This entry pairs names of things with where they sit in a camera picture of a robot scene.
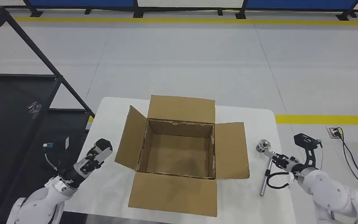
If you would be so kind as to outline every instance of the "table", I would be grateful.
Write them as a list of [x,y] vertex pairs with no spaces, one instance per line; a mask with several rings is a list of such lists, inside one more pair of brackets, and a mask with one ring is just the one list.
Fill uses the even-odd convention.
[[[260,196],[268,159],[258,153],[255,146],[265,138],[271,142],[273,151],[282,152],[275,116],[272,111],[265,109],[216,106],[217,123],[244,122],[251,174],[246,180],[217,181],[217,217],[129,208],[135,171],[114,162],[129,105],[143,115],[148,113],[149,100],[106,97],[101,101],[79,160],[100,138],[112,143],[113,154],[81,184],[73,198],[66,201],[65,211],[167,223],[296,223],[288,188],[267,188],[265,196]],[[286,182],[285,176],[271,180],[272,185]]]

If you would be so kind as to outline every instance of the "floor marking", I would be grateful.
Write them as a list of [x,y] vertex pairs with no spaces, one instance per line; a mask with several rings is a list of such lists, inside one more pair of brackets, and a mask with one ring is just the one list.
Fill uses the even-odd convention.
[[18,22],[127,22],[127,23],[206,23],[206,24],[289,24],[323,26],[358,26],[358,21],[316,20],[237,20],[234,18],[46,18],[15,17]]
[[358,116],[349,115],[290,115],[277,114],[277,124],[348,124],[358,125]]

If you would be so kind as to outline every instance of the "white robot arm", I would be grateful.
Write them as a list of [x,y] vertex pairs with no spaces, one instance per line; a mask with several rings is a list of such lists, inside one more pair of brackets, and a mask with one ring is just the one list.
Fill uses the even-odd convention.
[[27,199],[19,198],[13,205],[6,224],[59,223],[64,202],[78,190],[79,185],[112,154],[112,145],[98,140],[86,157],[70,169],[50,179],[44,188],[33,192]]
[[[278,168],[287,172],[281,174],[292,172],[303,190],[312,195],[318,223],[340,223],[334,219],[334,213],[353,217],[356,220],[355,223],[358,223],[358,190],[343,186],[315,167],[313,150],[319,144],[322,146],[321,140],[313,139],[305,134],[295,135],[294,139],[295,144],[306,151],[305,164],[300,164],[295,157],[288,158],[285,155],[270,152],[271,145],[265,139],[259,141],[256,150],[270,158]],[[269,179],[275,174],[270,174],[269,170],[266,174],[265,182],[269,187],[281,189],[288,185],[271,186]]]

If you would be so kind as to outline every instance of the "white floor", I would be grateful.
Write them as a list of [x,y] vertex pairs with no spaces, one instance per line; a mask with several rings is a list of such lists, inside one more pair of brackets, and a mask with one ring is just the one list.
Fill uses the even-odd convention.
[[[28,16],[27,11],[11,11]],[[82,11],[46,11],[44,17],[83,17]],[[90,17],[131,17],[92,12]],[[198,17],[154,13],[145,17]],[[225,13],[233,18],[233,13]],[[199,17],[215,17],[203,12]],[[336,20],[333,14],[248,13],[257,19]],[[94,111],[105,96],[150,99],[151,94],[203,97],[216,104],[265,108],[275,114],[356,115],[358,26],[253,24],[20,23]],[[1,73],[50,73],[11,27],[0,28]],[[65,88],[53,104],[81,108]],[[324,144],[323,170],[358,188],[338,140],[325,125],[278,125],[287,155],[305,158],[293,135]],[[358,158],[358,127],[343,126]],[[321,151],[316,153],[318,164]],[[315,223],[313,203],[291,186],[297,223]]]

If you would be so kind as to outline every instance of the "electrical socket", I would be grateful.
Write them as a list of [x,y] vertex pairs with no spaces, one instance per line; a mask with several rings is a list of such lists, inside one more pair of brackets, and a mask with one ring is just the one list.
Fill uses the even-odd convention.
[[339,136],[335,136],[335,133],[338,132],[337,130],[334,130],[335,128],[337,127],[326,127],[327,128],[327,131],[328,131],[328,134],[330,136],[330,138],[338,138],[339,139]]

